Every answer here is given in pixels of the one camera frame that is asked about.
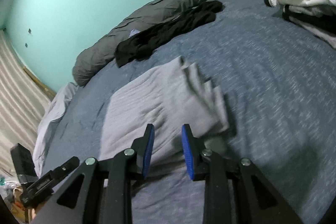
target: gray sleeping bag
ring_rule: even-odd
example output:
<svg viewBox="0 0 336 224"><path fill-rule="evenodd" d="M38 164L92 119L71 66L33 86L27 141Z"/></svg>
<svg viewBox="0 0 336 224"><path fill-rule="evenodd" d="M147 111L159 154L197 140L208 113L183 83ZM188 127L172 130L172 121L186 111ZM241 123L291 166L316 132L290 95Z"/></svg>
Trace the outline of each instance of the gray sleeping bag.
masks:
<svg viewBox="0 0 336 224"><path fill-rule="evenodd" d="M73 67L73 77L80 86L89 80L114 59L117 45L126 40L131 30L144 31L156 24L172 20L183 11L206 0L154 0L129 17L102 37L92 47L81 52Z"/></svg>

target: metal screw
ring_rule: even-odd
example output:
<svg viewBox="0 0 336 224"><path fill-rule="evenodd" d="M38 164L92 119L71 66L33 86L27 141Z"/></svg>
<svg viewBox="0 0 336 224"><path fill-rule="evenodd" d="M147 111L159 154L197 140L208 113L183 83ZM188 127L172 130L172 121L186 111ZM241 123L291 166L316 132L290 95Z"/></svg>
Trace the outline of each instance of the metal screw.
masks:
<svg viewBox="0 0 336 224"><path fill-rule="evenodd" d="M124 150L124 154L126 156L132 156L134 154L134 152L135 151L132 148L127 148L127 149Z"/></svg>
<svg viewBox="0 0 336 224"><path fill-rule="evenodd" d="M212 154L212 150L211 149L203 149L202 150L202 154L204 155L204 156L211 156L211 154Z"/></svg>
<svg viewBox="0 0 336 224"><path fill-rule="evenodd" d="M86 165L93 165L95 162L96 162L96 159L95 159L95 158L92 158L92 157L87 158L87 159L85 160Z"/></svg>
<svg viewBox="0 0 336 224"><path fill-rule="evenodd" d="M247 158L243 158L243 159L241 159L241 164L243 165L243 166L250 166L251 165L251 160L250 159L247 159Z"/></svg>

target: black clamp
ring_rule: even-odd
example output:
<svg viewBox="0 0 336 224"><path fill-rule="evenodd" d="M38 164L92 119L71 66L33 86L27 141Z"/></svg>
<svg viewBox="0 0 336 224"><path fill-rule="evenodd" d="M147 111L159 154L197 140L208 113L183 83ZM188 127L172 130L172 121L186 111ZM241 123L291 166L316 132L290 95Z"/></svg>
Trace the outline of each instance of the black clamp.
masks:
<svg viewBox="0 0 336 224"><path fill-rule="evenodd" d="M182 127L182 145L190 178L206 181L203 224L231 224L232 209L238 224L303 224L250 159L236 163L206 149L188 124Z"/></svg>
<svg viewBox="0 0 336 224"><path fill-rule="evenodd" d="M36 208L53 194L53 187L79 166L79 159L70 160L38 179L30 151L20 144L10 150L19 182L23 188L20 200L27 209Z"/></svg>
<svg viewBox="0 0 336 224"><path fill-rule="evenodd" d="M33 224L98 223L100 211L102 224L131 224L130 181L146 178L153 144L154 126L148 124L144 136L114 158L87 158L50 197Z"/></svg>

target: mattress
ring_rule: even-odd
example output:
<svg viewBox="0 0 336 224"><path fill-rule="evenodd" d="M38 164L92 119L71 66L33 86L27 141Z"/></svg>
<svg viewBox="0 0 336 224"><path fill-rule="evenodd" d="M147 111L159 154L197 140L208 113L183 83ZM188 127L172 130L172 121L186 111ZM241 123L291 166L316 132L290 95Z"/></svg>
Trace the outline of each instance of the mattress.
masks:
<svg viewBox="0 0 336 224"><path fill-rule="evenodd" d="M150 68L182 55L225 94L227 155L248 157L306 224L336 194L336 52L263 0L219 0L216 21L172 39L148 59L110 62L79 88L48 144L43 173L72 156L98 157L110 97ZM202 223L204 182L184 169L134 192L133 223Z"/></svg>

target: wooden baseboard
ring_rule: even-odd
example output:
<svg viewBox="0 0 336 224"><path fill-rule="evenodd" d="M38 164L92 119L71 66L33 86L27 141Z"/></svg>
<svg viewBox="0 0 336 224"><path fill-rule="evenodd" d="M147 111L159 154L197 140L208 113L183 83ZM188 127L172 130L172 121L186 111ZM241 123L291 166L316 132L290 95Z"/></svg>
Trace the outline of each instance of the wooden baseboard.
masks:
<svg viewBox="0 0 336 224"><path fill-rule="evenodd" d="M34 83L43 91L43 93L50 99L53 100L56 96L56 92L54 92L51 88L43 84L38 78L33 75L33 73L28 70L26 66L23 67L23 70L28 76L34 81Z"/></svg>

